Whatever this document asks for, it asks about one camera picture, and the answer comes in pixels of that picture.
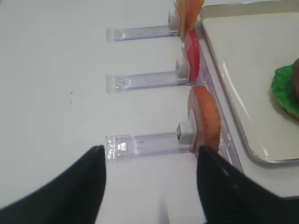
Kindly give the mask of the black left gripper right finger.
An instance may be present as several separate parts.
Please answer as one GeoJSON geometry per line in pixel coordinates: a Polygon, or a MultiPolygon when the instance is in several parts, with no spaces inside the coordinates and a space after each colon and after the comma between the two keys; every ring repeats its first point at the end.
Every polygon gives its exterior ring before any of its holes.
{"type": "Polygon", "coordinates": [[[211,147],[200,146],[197,188],[208,224],[297,224],[299,198],[261,187],[211,147]]]}

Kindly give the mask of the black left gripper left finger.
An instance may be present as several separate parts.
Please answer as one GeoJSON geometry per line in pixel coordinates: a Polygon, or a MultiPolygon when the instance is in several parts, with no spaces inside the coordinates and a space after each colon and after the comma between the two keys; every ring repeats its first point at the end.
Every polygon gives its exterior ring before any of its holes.
{"type": "Polygon", "coordinates": [[[58,177],[0,210],[2,224],[93,224],[106,187],[102,145],[89,149],[58,177]]]}

